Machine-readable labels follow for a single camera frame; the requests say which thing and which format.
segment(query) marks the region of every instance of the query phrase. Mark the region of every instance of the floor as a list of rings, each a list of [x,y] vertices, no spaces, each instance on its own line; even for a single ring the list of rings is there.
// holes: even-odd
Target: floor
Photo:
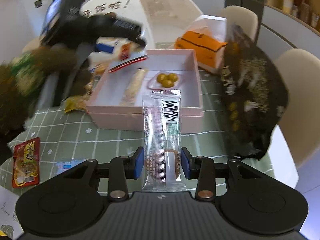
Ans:
[[[304,195],[309,213],[300,232],[309,240],[320,240],[320,150],[298,169],[296,190]]]

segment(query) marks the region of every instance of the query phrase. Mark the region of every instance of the clear plastic wrapper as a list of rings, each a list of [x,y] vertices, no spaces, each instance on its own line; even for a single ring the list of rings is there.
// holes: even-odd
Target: clear plastic wrapper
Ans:
[[[166,76],[165,77],[166,80],[170,80],[169,78],[170,74],[173,74],[175,76],[175,79],[172,80],[172,86],[168,87],[160,83],[160,80],[158,80],[158,76],[161,74]],[[149,80],[147,87],[152,90],[177,90],[181,85],[182,81],[183,81],[183,76],[181,74],[169,73],[167,71],[160,71],[152,79]]]
[[[144,94],[145,185],[143,191],[186,190],[180,177],[180,90]]]
[[[74,166],[77,166],[78,164],[84,162],[87,159],[83,159],[83,160],[75,160],[75,159],[71,159],[69,161],[59,161],[56,163],[57,166],[57,172],[56,175],[59,175],[60,173],[63,173],[71,168],[73,168]]]
[[[147,74],[148,70],[145,68],[138,68],[135,74],[132,76],[130,84],[124,91],[124,95],[120,102],[121,106],[134,106],[136,102],[137,93],[141,89],[142,82]]]

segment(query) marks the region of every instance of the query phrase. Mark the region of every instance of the yellow candy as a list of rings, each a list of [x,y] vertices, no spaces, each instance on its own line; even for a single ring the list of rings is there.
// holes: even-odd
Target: yellow candy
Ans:
[[[172,80],[173,82],[176,82],[176,81],[178,81],[178,76],[175,73],[170,73],[168,75],[168,79]]]
[[[157,76],[157,82],[158,82],[158,83],[161,83],[161,84],[162,84],[162,82],[163,82],[164,80],[166,80],[166,79],[167,79],[167,75],[166,75],[166,74],[161,73],[161,74],[159,74],[159,75]]]
[[[173,87],[173,85],[174,85],[174,82],[170,79],[166,79],[162,82],[162,86],[164,88],[171,88],[171,87]]]

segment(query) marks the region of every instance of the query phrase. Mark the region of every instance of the cardboard box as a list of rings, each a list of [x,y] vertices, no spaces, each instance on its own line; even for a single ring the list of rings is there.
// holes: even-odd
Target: cardboard box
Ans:
[[[159,71],[183,75],[181,91],[181,132],[201,131],[203,102],[196,54],[189,49],[148,50],[149,58],[120,69],[114,73],[105,72],[93,91],[87,110],[102,129],[143,130],[142,94],[151,92],[148,81]],[[134,106],[120,106],[124,91],[136,69],[142,67],[149,71],[137,94]]]

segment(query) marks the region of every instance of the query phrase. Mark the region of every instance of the black bag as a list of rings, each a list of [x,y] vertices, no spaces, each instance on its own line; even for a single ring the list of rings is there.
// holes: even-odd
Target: black bag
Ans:
[[[227,108],[228,153],[261,159],[288,104],[288,91],[272,61],[233,25],[221,70],[222,102]]]

